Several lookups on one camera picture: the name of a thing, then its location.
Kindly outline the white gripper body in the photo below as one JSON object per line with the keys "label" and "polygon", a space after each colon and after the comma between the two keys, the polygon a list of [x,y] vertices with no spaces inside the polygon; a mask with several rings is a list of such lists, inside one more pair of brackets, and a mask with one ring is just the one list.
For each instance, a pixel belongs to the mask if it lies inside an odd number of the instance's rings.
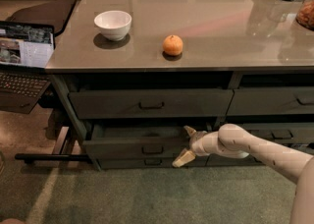
{"label": "white gripper body", "polygon": [[203,139],[207,135],[205,131],[195,132],[190,136],[189,148],[196,156],[209,156],[210,153],[207,152],[203,146]]}

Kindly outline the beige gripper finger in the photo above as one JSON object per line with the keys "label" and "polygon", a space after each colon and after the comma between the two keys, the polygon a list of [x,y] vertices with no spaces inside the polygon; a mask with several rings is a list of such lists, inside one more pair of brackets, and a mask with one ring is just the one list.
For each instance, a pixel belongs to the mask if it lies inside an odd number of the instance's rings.
{"label": "beige gripper finger", "polygon": [[185,166],[185,164],[193,161],[195,159],[195,153],[190,149],[184,149],[179,156],[173,161],[172,165],[175,168],[180,168]]}
{"label": "beige gripper finger", "polygon": [[187,134],[190,137],[193,137],[196,134],[196,130],[190,126],[184,126],[183,128],[186,130]]}

